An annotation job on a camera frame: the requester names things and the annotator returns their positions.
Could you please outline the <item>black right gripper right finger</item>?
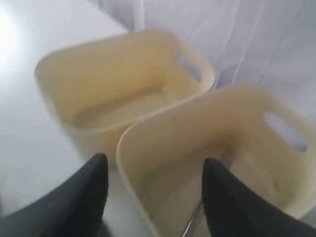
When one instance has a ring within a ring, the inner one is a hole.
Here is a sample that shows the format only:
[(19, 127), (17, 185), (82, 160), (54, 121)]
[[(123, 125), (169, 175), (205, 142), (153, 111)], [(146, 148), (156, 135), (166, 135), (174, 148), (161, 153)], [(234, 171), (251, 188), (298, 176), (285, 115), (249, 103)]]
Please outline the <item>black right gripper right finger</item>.
[(213, 237), (316, 235), (315, 228), (269, 204), (215, 158), (207, 158), (203, 164), (202, 202)]

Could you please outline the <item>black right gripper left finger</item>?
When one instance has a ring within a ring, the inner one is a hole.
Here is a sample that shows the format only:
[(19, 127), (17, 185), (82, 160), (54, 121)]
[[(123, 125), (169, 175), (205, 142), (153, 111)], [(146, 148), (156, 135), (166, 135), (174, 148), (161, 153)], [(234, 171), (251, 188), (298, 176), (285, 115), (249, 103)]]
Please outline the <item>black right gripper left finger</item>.
[(108, 159), (96, 153), (69, 179), (0, 219), (2, 237), (95, 237), (109, 189)]

